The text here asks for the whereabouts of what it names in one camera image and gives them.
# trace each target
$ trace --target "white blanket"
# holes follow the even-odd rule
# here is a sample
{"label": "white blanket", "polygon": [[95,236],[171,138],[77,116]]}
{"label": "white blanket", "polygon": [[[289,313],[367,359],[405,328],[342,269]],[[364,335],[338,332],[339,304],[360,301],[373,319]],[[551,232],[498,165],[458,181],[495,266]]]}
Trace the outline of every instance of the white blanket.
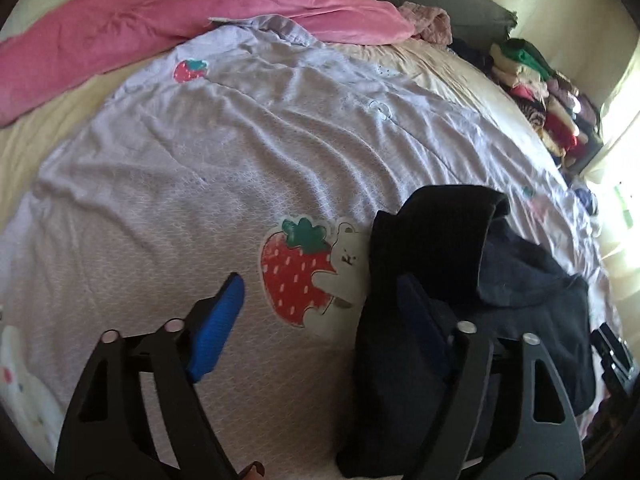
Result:
{"label": "white blanket", "polygon": [[612,316],[588,217],[534,142],[285,18],[228,23],[129,78],[43,164],[0,238],[5,321],[67,403],[104,330],[155,330],[239,272],[244,309],[198,388],[212,426],[237,468],[339,478],[379,209],[429,184],[501,190],[512,227],[590,283],[592,325]]}

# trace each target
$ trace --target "white wall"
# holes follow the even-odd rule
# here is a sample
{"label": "white wall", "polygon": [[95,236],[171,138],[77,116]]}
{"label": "white wall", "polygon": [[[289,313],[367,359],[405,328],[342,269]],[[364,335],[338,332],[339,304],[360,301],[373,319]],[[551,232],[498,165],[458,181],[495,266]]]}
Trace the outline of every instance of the white wall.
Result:
{"label": "white wall", "polygon": [[525,38],[602,104],[622,76],[638,29],[620,0],[494,0],[518,15]]}

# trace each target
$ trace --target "silver bolt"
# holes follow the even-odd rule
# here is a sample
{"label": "silver bolt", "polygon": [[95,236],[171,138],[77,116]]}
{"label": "silver bolt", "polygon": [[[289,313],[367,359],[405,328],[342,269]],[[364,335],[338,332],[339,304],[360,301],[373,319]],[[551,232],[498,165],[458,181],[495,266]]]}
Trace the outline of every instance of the silver bolt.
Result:
{"label": "silver bolt", "polygon": [[535,346],[540,344],[540,338],[537,335],[532,334],[531,332],[525,332],[524,334],[522,334],[522,339],[525,343],[530,345]]}
{"label": "silver bolt", "polygon": [[170,319],[164,324],[164,329],[167,332],[180,332],[180,330],[182,330],[183,328],[184,328],[184,321],[181,320],[179,317],[176,317],[175,319]]}
{"label": "silver bolt", "polygon": [[118,334],[117,330],[107,330],[107,332],[104,332],[102,334],[102,337],[100,338],[100,340],[103,343],[108,344],[108,343],[113,343],[119,337],[120,337],[120,334]]}
{"label": "silver bolt", "polygon": [[470,321],[459,321],[458,330],[463,334],[475,334],[478,331],[476,326]]}

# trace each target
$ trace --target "pink cloth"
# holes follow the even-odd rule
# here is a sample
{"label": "pink cloth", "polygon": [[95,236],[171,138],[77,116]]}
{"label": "pink cloth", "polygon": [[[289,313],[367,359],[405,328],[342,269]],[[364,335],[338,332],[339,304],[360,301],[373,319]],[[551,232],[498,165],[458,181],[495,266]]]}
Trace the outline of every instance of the pink cloth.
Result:
{"label": "pink cloth", "polygon": [[281,14],[321,41],[387,44],[414,28],[377,0],[71,0],[0,43],[0,126],[91,76],[174,47],[209,18]]}
{"label": "pink cloth", "polygon": [[398,10],[415,27],[415,33],[424,41],[441,45],[453,42],[451,20],[446,10],[411,2],[405,2]]}

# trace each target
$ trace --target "curtain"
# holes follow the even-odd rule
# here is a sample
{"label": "curtain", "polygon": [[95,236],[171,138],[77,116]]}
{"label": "curtain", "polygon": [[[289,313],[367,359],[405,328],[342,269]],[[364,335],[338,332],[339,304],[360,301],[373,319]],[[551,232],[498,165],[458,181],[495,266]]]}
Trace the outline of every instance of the curtain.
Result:
{"label": "curtain", "polygon": [[625,337],[640,357],[640,42],[602,109],[605,145],[583,175],[598,199],[598,243]]}

